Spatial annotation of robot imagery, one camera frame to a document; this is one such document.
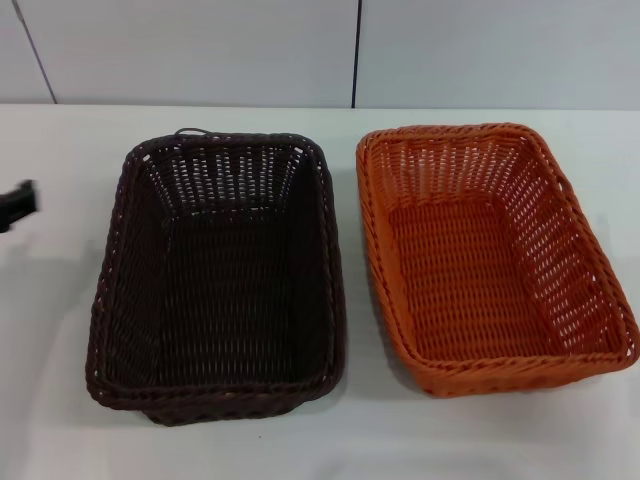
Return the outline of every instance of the table surface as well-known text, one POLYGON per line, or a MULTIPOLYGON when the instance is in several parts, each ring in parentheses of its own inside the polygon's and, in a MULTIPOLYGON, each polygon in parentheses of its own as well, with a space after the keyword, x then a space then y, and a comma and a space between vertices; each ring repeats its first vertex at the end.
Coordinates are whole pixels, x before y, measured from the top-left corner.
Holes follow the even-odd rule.
POLYGON ((0 192, 35 179, 41 212, 0 236, 0 478, 637 479, 637 368, 549 391, 435 399, 381 329, 358 140, 402 125, 503 121, 547 140, 640 312, 640 112, 1 106, 0 192), (348 367, 331 394, 285 416, 164 428, 86 391, 90 306, 124 157, 180 127, 300 133, 325 152, 348 367))

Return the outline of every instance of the white wall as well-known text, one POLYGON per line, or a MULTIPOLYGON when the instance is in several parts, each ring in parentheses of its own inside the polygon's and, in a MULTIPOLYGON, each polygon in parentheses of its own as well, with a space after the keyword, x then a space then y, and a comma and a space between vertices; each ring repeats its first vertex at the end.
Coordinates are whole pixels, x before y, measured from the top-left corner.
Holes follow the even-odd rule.
POLYGON ((61 103, 351 103, 355 1, 20 0, 20 5, 61 103))
POLYGON ((51 103, 11 0, 0 0, 0 103, 51 103))
POLYGON ((364 0, 358 107, 640 109, 637 0, 364 0))

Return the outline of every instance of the basket rim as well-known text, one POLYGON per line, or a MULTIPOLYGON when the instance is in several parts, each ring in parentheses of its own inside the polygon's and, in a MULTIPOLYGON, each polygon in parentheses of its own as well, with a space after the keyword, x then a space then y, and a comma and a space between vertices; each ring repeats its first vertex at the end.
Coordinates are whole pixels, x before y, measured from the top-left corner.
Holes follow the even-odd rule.
POLYGON ((515 123, 485 123, 476 125, 413 125, 400 127, 395 129, 376 130, 365 135, 358 143, 356 149, 356 169, 358 171, 358 186, 360 192, 360 205, 363 212, 363 221, 366 225, 365 232, 367 237, 367 251, 369 265, 372 268, 374 285, 377 297, 382 304, 382 311, 385 323, 389 329, 393 344, 396 351, 402 359, 412 369, 419 374, 428 374, 433 378, 450 377, 452 374, 466 375, 471 374, 475 368, 482 368, 484 371, 494 369, 499 372, 507 366, 516 367, 516 375, 522 373, 522 367, 528 369, 536 366, 553 366, 560 364, 579 364, 579 363, 600 363, 611 364, 611 368, 603 368, 603 373, 612 370, 619 370, 632 365, 638 359, 640 352, 638 346, 640 342, 640 332, 634 320, 631 308, 626 300, 622 287, 620 286, 609 260, 605 256, 591 231, 589 224, 580 208, 578 199, 576 198, 571 184, 564 176, 554 156, 544 139, 533 129, 525 125, 515 123), (565 208, 571 219, 578 228, 578 234, 586 242, 585 255, 593 263, 593 268, 597 273, 598 284, 600 290, 605 294, 606 299, 617 307, 615 311, 624 311, 616 315, 617 325, 620 329, 621 338, 627 338, 621 342, 619 351, 606 353, 581 353, 576 355, 539 355, 539 356, 512 356, 512 357, 487 357, 487 358, 469 358, 465 360, 433 360, 420 355, 411 342, 407 341, 402 330, 401 322, 398 321, 396 309, 393 308, 394 300, 389 294, 387 287, 387 279, 385 277, 384 267, 380 258, 380 249, 377 241, 375 214, 374 210, 368 208, 367 203, 379 201, 376 192, 370 186, 370 166, 368 161, 371 151, 382 142, 406 142, 415 139, 433 139, 441 140, 442 143, 450 143, 452 140, 464 139, 469 137, 496 137, 504 134, 518 134, 528 141, 532 142, 536 147, 536 159, 544 167, 547 172, 555 178, 557 183, 550 182, 550 186, 554 190, 554 194, 561 200, 563 208, 565 208), (389 304, 387 309, 382 301, 386 298, 389 304))
POLYGON ((312 140, 298 134, 251 134, 251 133, 213 133, 193 135, 178 133, 146 140, 129 152, 123 165, 122 174, 118 182, 115 204, 111 215, 107 246, 101 273, 98 279, 98 289, 92 305, 91 327, 85 377, 87 389, 91 396, 102 405, 126 410, 154 409, 160 404, 162 409, 185 406, 198 403, 210 403, 216 399, 228 401, 230 398, 255 398, 256 395, 290 396, 294 403, 303 403, 319 398, 331 391, 340 380, 345 361, 346 343, 346 308, 344 300, 344 285, 338 246, 338 230, 335 219, 333 186, 331 174, 327 168, 322 149, 312 140), (126 387, 111 381, 106 375, 107 359, 105 358, 108 344, 110 315, 105 314, 108 302, 113 301, 114 295, 109 295, 106 288, 115 285, 118 276, 118 266, 122 261, 121 248, 118 247, 114 232, 121 223, 120 238, 126 237, 126 219, 128 205, 133 198, 132 191, 135 181, 144 169, 145 157, 150 151, 164 147, 179 145, 283 145, 288 144, 305 153, 309 161, 313 162, 312 169, 316 180, 318 198, 324 199, 323 205, 318 205, 320 212, 322 246, 325 250, 325 266, 323 268, 326 285, 327 302, 329 303, 332 331, 325 362, 315 374, 297 382, 290 383, 246 383, 246 384, 206 384, 181 386, 145 386, 126 387))

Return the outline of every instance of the orange basket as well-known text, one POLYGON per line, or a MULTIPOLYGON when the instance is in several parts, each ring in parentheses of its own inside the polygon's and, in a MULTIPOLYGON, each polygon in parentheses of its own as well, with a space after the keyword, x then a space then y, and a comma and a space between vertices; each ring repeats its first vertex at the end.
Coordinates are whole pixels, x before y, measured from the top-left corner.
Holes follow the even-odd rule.
POLYGON ((427 392, 556 387, 638 359, 622 288, 536 132, 373 132, 357 169, 385 322, 427 392))

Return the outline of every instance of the basket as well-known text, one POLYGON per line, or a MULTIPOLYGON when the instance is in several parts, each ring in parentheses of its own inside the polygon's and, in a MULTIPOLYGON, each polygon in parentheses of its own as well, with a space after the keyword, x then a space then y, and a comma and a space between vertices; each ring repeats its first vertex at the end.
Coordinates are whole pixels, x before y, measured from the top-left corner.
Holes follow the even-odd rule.
POLYGON ((555 387, 637 360, 622 289, 537 133, 378 131, 357 169, 385 323, 428 393, 555 387))
POLYGON ((331 176, 289 134, 185 134, 126 158, 87 387, 164 425, 286 413, 344 368, 331 176))

